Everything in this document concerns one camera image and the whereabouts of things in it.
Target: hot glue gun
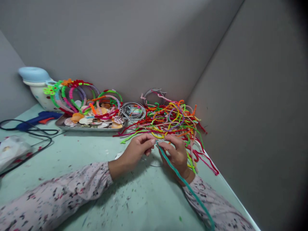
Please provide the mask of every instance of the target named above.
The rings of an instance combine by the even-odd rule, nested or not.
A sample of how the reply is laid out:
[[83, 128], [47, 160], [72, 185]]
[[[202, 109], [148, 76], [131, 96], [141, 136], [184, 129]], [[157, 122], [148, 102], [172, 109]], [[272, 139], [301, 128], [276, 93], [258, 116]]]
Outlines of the hot glue gun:
[[[63, 115], [62, 113], [42, 111], [38, 114], [38, 117], [35, 117], [31, 120], [27, 120], [26, 122], [32, 125], [37, 125], [38, 123], [46, 124], [49, 120], [58, 119], [62, 115]], [[26, 124], [26, 123], [20, 123], [16, 126], [15, 129], [25, 132], [29, 130], [30, 128], [32, 128], [31, 125]]]

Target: gray wall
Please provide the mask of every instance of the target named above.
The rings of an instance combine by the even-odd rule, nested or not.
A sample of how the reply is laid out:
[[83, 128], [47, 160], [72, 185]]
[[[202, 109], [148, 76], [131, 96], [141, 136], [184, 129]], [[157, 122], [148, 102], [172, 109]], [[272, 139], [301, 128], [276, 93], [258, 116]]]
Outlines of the gray wall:
[[243, 0], [1, 0], [0, 29], [27, 66], [137, 100], [186, 99]]
[[292, 9], [246, 0], [189, 97], [206, 151], [269, 231], [298, 230], [307, 195], [307, 40]]
[[0, 121], [13, 119], [36, 103], [30, 89], [18, 75], [25, 66], [16, 51], [0, 31]]

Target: metal tray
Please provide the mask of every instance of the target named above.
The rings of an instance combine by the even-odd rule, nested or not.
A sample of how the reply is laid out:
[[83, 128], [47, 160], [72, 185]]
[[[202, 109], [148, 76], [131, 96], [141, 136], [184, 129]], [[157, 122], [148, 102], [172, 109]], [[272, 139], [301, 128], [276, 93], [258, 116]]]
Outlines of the metal tray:
[[82, 127], [68, 127], [64, 124], [64, 121], [69, 118], [67, 114], [63, 114], [59, 119], [56, 120], [55, 125], [61, 128], [64, 131], [80, 131], [80, 132], [118, 132], [123, 129], [125, 126], [125, 122], [123, 123], [123, 127], [121, 128], [82, 128]]

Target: silver wire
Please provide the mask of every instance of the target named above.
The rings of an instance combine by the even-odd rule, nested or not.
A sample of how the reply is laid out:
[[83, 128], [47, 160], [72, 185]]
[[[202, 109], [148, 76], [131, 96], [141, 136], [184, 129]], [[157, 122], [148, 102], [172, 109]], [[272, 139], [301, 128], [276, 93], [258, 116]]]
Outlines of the silver wire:
[[[138, 110], [141, 110], [141, 112], [137, 115], [130, 115], [132, 112], [134, 112], [134, 110], [132, 111], [132, 107], [134, 107], [135, 105], [138, 105], [140, 108], [135, 108], [134, 110], [138, 109]], [[146, 115], [146, 110], [144, 106], [142, 106], [142, 104], [135, 102], [135, 101], [129, 101], [129, 102], [124, 103], [122, 107], [120, 108], [120, 112], [122, 116], [124, 117], [124, 119], [127, 119], [130, 122], [142, 120]]]
[[[166, 93], [167, 93], [167, 92], [162, 92], [161, 89], [153, 88], [153, 89], [148, 90], [148, 91], [144, 94], [144, 97], [146, 98], [149, 94], [153, 93], [154, 91], [160, 93], [160, 94], [161, 94], [162, 96], [164, 96], [164, 97], [165, 97], [165, 95], [166, 95]], [[144, 99], [144, 100], [143, 100], [143, 103], [144, 103], [144, 105], [147, 105], [147, 100]], [[165, 104], [165, 99], [161, 98], [161, 103], [160, 103], [160, 105], [164, 105], [164, 104]]]

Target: hand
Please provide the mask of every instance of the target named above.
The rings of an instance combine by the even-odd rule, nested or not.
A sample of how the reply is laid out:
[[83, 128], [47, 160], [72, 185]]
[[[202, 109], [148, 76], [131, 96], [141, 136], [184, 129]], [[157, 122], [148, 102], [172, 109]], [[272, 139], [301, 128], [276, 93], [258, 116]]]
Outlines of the hand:
[[156, 140], [154, 136], [147, 133], [132, 138], [124, 153], [118, 159], [108, 163], [112, 180], [125, 172], [134, 170], [143, 154], [150, 155]]
[[[181, 177], [183, 177], [187, 181], [187, 183], [190, 184], [195, 178], [195, 174], [187, 166], [187, 153], [184, 141], [174, 135], [165, 136], [165, 140], [170, 141], [172, 144], [174, 144], [175, 148], [166, 142], [160, 142], [158, 143], [158, 145], [162, 147], [162, 150], [165, 152], [165, 154], [166, 154], [165, 150], [169, 152], [170, 156], [167, 154], [166, 156], [170, 160], [171, 164], [178, 170]], [[165, 158], [162, 156], [160, 149], [159, 153], [163, 160], [164, 166], [172, 170], [169, 167]], [[176, 176], [175, 172], [174, 171], [172, 172], [177, 181], [180, 183], [180, 185], [185, 186], [184, 183]]]

